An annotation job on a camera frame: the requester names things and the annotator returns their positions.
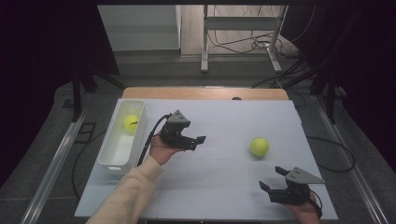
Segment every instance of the long sleeve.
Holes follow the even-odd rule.
[[[125,175],[87,223],[136,223],[154,193],[154,182],[163,172],[152,157]]]

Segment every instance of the wooden floor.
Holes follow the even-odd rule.
[[[273,17],[277,16],[280,6],[209,6],[208,16],[228,16],[228,17]],[[201,54],[201,48],[203,43],[204,33],[204,8],[203,6],[181,6],[181,54],[192,55]],[[216,45],[221,45],[227,42],[233,42],[236,40],[250,38],[252,36],[266,35],[272,33],[271,31],[209,31],[209,38]],[[241,41],[238,43],[232,43],[228,45],[222,45],[221,48],[215,46],[208,38],[208,52],[209,54],[236,54],[229,49],[233,49],[238,52],[245,52],[252,49],[254,41],[252,39]],[[282,41],[282,51],[295,53],[296,48],[282,36],[278,38]],[[258,40],[270,41],[271,37],[263,36]],[[280,48],[280,41],[276,43],[277,47]],[[255,49],[249,53],[266,53],[265,49]]]

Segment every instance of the dark floor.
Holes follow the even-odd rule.
[[[255,82],[274,77],[272,66],[265,58],[216,58],[209,63],[209,73],[201,74],[199,57],[178,59],[151,59],[147,62],[120,63],[121,76],[115,79],[126,86],[224,86],[251,87]],[[294,61],[283,60],[285,68]],[[122,90],[95,77],[98,85],[84,123],[95,123],[93,135],[107,128],[117,99]],[[290,99],[303,122],[305,134],[330,138],[328,128],[320,115],[315,98],[308,87],[311,80],[305,80],[288,91]],[[269,84],[258,88],[268,88]],[[65,102],[72,99],[71,84],[66,84],[55,93],[55,103],[41,131],[30,146],[29,151],[15,169],[8,182],[0,189],[0,223],[17,223],[23,214],[51,162],[64,134],[73,118],[73,108]],[[383,208],[389,223],[396,223],[396,174],[390,169],[375,146],[361,131],[359,126],[343,108],[342,98],[335,102],[334,117],[336,128],[356,157],[357,171],[360,171],[371,187],[375,198]],[[77,140],[84,141],[87,136],[80,134]],[[86,219],[74,217],[78,198],[73,191],[72,172],[75,169],[75,184],[78,194],[84,190],[91,173],[103,135],[92,141],[87,147],[84,143],[75,143],[64,162],[64,167],[47,199],[37,223],[84,223]],[[343,168],[340,153],[333,144],[309,140],[317,162],[326,166]],[[320,169],[327,182],[327,188],[339,221],[336,223],[375,223],[367,209],[351,173],[333,173]]]

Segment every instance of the white tabletop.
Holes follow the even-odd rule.
[[[285,177],[275,172],[275,166],[286,170],[297,166],[321,177],[292,101],[143,100],[148,115],[143,142],[160,117],[178,109],[191,121],[182,134],[205,135],[206,140],[195,151],[177,153],[163,166],[142,218],[294,219],[289,209],[270,202],[259,180],[272,189],[285,188]],[[248,150],[258,136],[270,145],[263,158]],[[90,217],[120,178],[96,162],[76,216]],[[337,219],[325,185],[310,188],[323,202],[322,219]]]

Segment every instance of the yellow-green tennis ball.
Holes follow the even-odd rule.
[[[270,145],[267,140],[261,137],[254,138],[250,143],[250,152],[256,156],[264,156],[267,154]]]
[[[136,131],[137,122],[139,122],[139,117],[136,115],[127,116],[124,120],[124,128],[129,132]]]

